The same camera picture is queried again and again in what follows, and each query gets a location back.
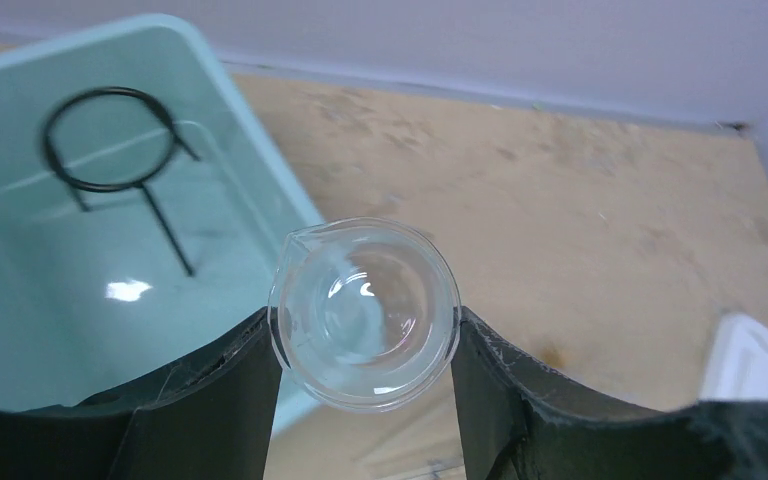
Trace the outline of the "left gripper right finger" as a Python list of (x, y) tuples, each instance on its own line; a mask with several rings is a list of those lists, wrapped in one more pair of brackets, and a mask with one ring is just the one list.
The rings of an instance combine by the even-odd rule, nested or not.
[(591, 389), (469, 309), (451, 363), (470, 479), (768, 479), (768, 402), (660, 412)]

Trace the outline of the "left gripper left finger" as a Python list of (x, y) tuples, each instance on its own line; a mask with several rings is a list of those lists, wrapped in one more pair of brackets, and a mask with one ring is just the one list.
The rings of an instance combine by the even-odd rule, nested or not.
[(262, 308), (79, 404), (0, 411), (0, 479), (259, 479), (281, 369)]

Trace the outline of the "small clear glass beaker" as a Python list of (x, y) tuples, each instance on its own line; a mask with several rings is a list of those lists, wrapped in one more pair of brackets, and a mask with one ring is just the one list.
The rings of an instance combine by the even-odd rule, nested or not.
[(267, 321), (283, 372), (344, 411), (400, 408), (444, 373), (462, 301), (431, 239), (395, 220), (354, 217), (290, 232)]

